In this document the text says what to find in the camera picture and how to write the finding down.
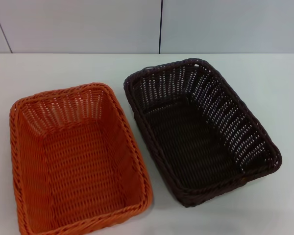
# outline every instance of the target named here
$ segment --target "plastic rattan basket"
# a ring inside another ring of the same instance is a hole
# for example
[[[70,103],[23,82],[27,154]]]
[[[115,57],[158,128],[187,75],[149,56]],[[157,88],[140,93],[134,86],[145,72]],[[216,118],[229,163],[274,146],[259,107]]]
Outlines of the plastic rattan basket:
[[[10,111],[22,235],[76,235],[151,203],[149,177],[112,90],[100,83],[20,99]]]
[[[282,164],[262,125],[206,61],[145,68],[130,75],[124,89],[153,159],[186,207]]]

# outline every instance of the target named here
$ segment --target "orange wicker basket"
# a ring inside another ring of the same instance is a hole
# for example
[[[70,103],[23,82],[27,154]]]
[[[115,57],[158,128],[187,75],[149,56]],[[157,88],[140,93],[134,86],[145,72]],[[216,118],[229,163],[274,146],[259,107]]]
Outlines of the orange wicker basket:
[[[20,99],[10,111],[10,136],[22,235],[85,234],[151,204],[142,155],[104,84]]]

